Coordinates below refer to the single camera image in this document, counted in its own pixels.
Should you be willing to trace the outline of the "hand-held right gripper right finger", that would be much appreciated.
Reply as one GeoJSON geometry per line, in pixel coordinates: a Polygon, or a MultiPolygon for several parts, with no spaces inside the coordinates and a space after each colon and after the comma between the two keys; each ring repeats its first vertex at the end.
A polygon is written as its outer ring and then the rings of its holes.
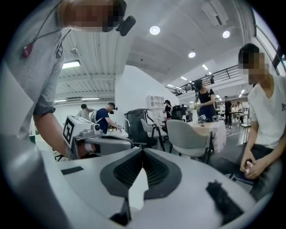
{"type": "Polygon", "coordinates": [[[167,152],[153,150],[174,162],[182,173],[178,187],[166,198],[146,200],[130,223],[132,229],[218,229],[222,217],[206,191],[209,182],[222,184],[233,201],[244,211],[255,204],[254,198],[238,183],[213,167],[167,152]]]}

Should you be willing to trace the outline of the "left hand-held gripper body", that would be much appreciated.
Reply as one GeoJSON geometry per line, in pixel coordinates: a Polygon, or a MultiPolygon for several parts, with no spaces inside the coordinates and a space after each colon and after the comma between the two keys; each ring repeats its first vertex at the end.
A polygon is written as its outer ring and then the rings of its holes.
{"type": "Polygon", "coordinates": [[[81,142],[94,144],[99,157],[134,147],[132,140],[123,136],[104,134],[99,124],[72,115],[66,118],[63,139],[67,144],[67,158],[70,160],[79,159],[77,145],[81,142]]]}

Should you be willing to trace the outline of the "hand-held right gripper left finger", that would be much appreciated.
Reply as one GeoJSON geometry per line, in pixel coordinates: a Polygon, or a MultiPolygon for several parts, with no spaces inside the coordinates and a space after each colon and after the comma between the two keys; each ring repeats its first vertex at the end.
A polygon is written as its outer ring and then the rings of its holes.
{"type": "Polygon", "coordinates": [[[118,226],[110,217],[121,211],[124,199],[106,190],[100,171],[128,153],[63,162],[56,162],[51,152],[41,153],[52,191],[71,226],[118,226]]]}

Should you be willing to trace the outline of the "person's left hand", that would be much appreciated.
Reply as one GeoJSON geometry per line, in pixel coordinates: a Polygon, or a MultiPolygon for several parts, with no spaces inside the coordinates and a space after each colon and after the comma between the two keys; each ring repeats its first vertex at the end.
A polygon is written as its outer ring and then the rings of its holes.
{"type": "Polygon", "coordinates": [[[96,146],[91,143],[79,143],[77,145],[79,159],[98,157],[96,146]]]}

